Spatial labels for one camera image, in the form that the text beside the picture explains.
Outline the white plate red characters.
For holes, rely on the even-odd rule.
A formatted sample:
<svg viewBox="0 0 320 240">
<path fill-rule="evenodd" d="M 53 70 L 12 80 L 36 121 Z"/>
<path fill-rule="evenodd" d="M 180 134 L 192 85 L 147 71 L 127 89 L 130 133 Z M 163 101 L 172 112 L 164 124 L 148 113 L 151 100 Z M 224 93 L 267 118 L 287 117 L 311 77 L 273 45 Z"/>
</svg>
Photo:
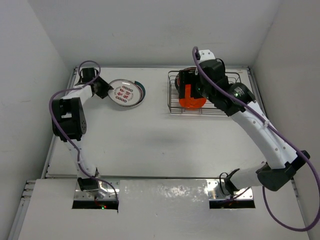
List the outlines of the white plate red characters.
<svg viewBox="0 0 320 240">
<path fill-rule="evenodd" d="M 137 105 L 141 93 L 139 88 L 134 84 L 135 81 L 126 79 L 115 79 L 109 84 L 113 90 L 108 92 L 108 97 L 117 105 L 124 108 L 134 108 Z"/>
</svg>

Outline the white plate teal rim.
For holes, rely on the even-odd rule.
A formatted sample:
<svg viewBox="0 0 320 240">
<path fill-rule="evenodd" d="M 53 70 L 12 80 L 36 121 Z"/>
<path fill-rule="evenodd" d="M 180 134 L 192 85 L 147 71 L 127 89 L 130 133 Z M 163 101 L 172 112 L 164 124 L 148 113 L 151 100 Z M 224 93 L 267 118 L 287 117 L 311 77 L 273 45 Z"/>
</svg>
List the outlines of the white plate teal rim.
<svg viewBox="0 0 320 240">
<path fill-rule="evenodd" d="M 140 98 L 139 101 L 137 103 L 137 105 L 141 104 L 143 102 L 143 100 L 145 99 L 146 96 L 146 89 L 145 87 L 138 81 L 135 81 L 134 84 L 138 87 L 139 91 L 140 91 Z"/>
</svg>

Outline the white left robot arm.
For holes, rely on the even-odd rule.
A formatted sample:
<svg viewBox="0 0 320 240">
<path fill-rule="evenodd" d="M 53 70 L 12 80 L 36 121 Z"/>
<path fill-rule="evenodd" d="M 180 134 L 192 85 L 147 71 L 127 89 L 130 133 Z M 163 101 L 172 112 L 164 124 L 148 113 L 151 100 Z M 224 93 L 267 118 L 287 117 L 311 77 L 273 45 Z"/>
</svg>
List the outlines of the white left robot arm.
<svg viewBox="0 0 320 240">
<path fill-rule="evenodd" d="M 82 68 L 78 74 L 79 81 L 66 90 L 65 96 L 50 99 L 49 111 L 54 135 L 65 143 L 73 157 L 80 190 L 97 195 L 102 191 L 99 171 L 81 155 L 82 137 L 87 132 L 83 105 L 93 96 L 106 98 L 113 88 L 100 77 L 100 69 Z"/>
</svg>

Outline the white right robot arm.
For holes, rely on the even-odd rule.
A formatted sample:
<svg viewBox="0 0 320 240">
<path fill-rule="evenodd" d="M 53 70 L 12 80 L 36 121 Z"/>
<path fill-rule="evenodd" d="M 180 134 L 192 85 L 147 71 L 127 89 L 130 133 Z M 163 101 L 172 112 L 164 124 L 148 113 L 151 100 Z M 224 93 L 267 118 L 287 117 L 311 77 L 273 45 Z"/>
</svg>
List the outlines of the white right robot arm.
<svg viewBox="0 0 320 240">
<path fill-rule="evenodd" d="M 192 97 L 205 98 L 237 123 L 256 144 L 266 162 L 233 170 L 221 189 L 233 195 L 252 186 L 276 192 L 305 164 L 297 150 L 273 132 L 274 126 L 263 114 L 254 94 L 242 82 L 230 82 L 221 59 L 208 49 L 193 49 L 196 67 L 179 72 L 179 85 L 191 85 Z"/>
</svg>

